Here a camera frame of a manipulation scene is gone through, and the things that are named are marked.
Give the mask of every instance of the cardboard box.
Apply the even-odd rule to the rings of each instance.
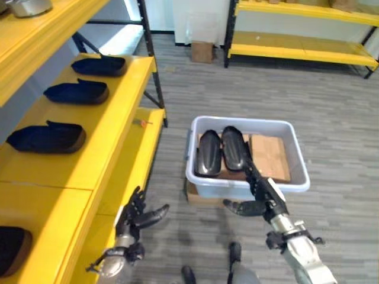
[[[212,63],[213,43],[193,41],[191,44],[192,61],[200,63]]]
[[[200,142],[202,134],[198,135],[198,142]],[[248,134],[243,134],[243,140],[245,142],[249,142],[250,136]],[[226,168],[224,157],[221,159],[221,171],[220,174],[216,177],[216,179],[230,179],[230,180],[246,180],[246,175],[244,172],[231,172]]]
[[[223,208],[223,200],[224,198],[203,198],[199,196],[196,186],[186,180],[186,193],[187,193],[187,201],[190,205],[198,206],[198,207],[216,207]]]
[[[329,0],[332,8],[352,12],[356,8],[356,0]]]
[[[291,181],[284,143],[280,138],[254,134],[250,138],[250,150],[262,176],[280,183]]]

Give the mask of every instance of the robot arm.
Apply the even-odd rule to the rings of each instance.
[[[117,214],[114,246],[104,251],[86,268],[87,272],[99,274],[97,284],[128,283],[134,264],[144,258],[144,247],[139,242],[140,230],[158,223],[169,210],[169,205],[166,204],[145,213],[144,199],[144,191],[140,191],[138,186],[129,203]]]
[[[332,272],[320,260],[316,244],[321,238],[313,238],[303,221],[290,219],[285,198],[271,178],[263,178],[252,164],[245,169],[250,190],[255,201],[242,203],[224,200],[225,206],[241,216],[263,216],[273,231],[267,234],[269,249],[280,249],[292,267],[299,284],[337,284]]]

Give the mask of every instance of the gray carpet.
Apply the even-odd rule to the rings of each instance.
[[[242,244],[243,263],[262,284],[295,283],[278,251],[265,247],[269,226],[224,209],[196,208],[183,191],[187,130],[198,115],[286,120],[293,124],[311,187],[288,194],[294,220],[326,240],[319,253],[340,284],[378,283],[379,73],[363,80],[351,66],[239,58],[224,69],[192,63],[173,35],[153,35],[168,111],[148,187],[148,206],[171,205],[162,224],[142,232],[146,258],[133,283],[183,283],[191,265],[198,283],[226,283],[227,245]],[[139,54],[145,54],[144,43]],[[150,82],[148,91],[155,93]],[[147,100],[143,105],[151,106]]]

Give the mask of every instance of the plastic bin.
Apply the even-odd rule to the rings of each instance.
[[[245,134],[262,134],[283,139],[290,168],[291,183],[278,183],[284,192],[304,192],[309,189],[308,172],[298,145],[293,126],[286,121],[255,120],[248,118],[208,117],[201,116],[193,120],[187,152],[187,168],[185,175],[189,182],[196,186],[200,196],[204,198],[234,198],[254,200],[247,182],[239,180],[211,179],[195,175],[195,159],[198,135],[213,129],[221,133],[224,127],[232,125]]]

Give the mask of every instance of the shelf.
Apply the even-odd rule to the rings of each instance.
[[[52,0],[34,18],[0,16],[0,107],[109,0]]]
[[[270,4],[268,0],[263,0],[262,2],[256,2],[256,0],[240,0],[236,5],[235,14],[237,15],[239,11],[255,11],[355,22],[379,27],[379,15],[367,14],[367,12],[377,12],[379,10],[378,8],[379,7],[358,5],[357,11],[362,12],[345,12],[331,8],[329,0],[299,0],[297,4],[285,2]]]
[[[228,57],[232,54],[356,64],[374,69],[379,65],[358,43],[242,31],[233,36]]]
[[[98,276],[85,268],[99,258],[106,248],[114,245],[114,216],[96,215],[76,263],[70,284],[94,284]]]
[[[91,192],[0,183],[0,195],[0,225],[21,227],[33,236],[27,261],[0,282],[56,283]]]
[[[94,283],[96,275],[85,269],[105,248],[114,244],[113,222],[120,206],[129,202],[136,186],[144,189],[155,155],[165,111],[139,108],[135,119],[150,123],[146,128],[133,124],[123,144],[116,166],[89,229],[71,283]]]
[[[137,186],[144,188],[158,144],[165,115],[163,109],[139,108],[136,120],[149,123],[130,127],[123,149],[118,157],[107,190],[101,199],[98,214],[116,216],[120,206],[128,203]]]
[[[76,59],[94,55],[80,54]],[[127,73],[119,78],[76,74],[65,68],[55,83],[76,78],[106,82],[109,98],[101,105],[56,104],[42,96],[18,125],[44,125],[46,120],[77,123],[87,137],[72,154],[19,152],[4,143],[0,149],[0,182],[97,191],[109,178],[143,91],[155,68],[153,57],[126,57]]]

